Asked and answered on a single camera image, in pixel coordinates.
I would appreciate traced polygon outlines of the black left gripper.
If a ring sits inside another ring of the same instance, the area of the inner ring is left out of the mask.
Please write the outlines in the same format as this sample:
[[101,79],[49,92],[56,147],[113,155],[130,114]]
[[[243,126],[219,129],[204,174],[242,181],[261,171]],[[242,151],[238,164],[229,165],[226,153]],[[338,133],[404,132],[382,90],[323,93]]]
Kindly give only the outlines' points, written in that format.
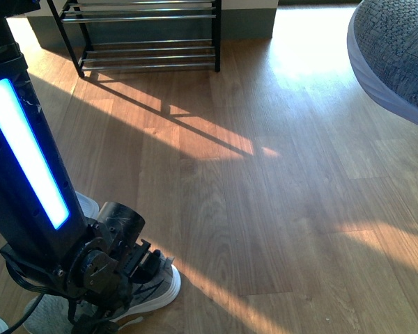
[[72,333],[117,333],[134,322],[132,319],[122,324],[125,318],[117,322],[112,319],[117,311],[129,308],[133,286],[151,281],[159,271],[160,250],[149,248],[150,244],[142,241],[126,254],[121,264],[106,255],[104,259],[109,262],[105,263],[98,251],[90,253],[83,282],[87,293],[80,302],[69,305]]

